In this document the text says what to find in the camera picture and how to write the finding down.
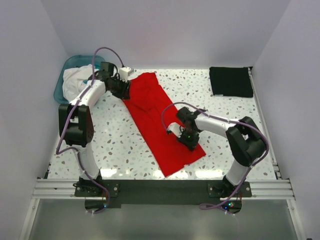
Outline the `red t shirt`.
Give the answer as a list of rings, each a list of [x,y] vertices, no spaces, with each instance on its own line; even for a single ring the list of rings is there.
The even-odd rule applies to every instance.
[[[169,124],[181,122],[176,117],[178,110],[174,106],[166,110],[162,119],[163,111],[173,102],[154,72],[142,73],[131,80],[129,94],[130,99],[123,102],[165,177],[206,155],[199,144],[190,151],[177,141],[174,134],[167,134]]]

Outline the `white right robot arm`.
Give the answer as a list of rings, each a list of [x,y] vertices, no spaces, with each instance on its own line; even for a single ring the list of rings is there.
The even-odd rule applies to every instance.
[[[199,134],[203,131],[228,140],[234,161],[223,177],[224,184],[227,186],[240,185],[255,160],[269,150],[265,136],[248,116],[240,120],[227,120],[209,115],[203,110],[190,111],[187,107],[178,110],[176,116],[183,126],[174,122],[169,125],[168,130],[172,131],[176,139],[190,151],[196,149],[200,139]]]

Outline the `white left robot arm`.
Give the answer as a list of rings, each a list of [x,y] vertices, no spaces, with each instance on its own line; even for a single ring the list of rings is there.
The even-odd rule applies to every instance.
[[[134,72],[128,66],[117,67],[110,62],[101,62],[100,68],[88,65],[86,85],[84,89],[69,103],[60,104],[58,108],[59,136],[55,153],[62,154],[73,150],[77,156],[80,178],[96,180],[101,174],[96,164],[92,140],[94,124],[91,109],[106,92],[121,100],[130,98],[129,76]]]

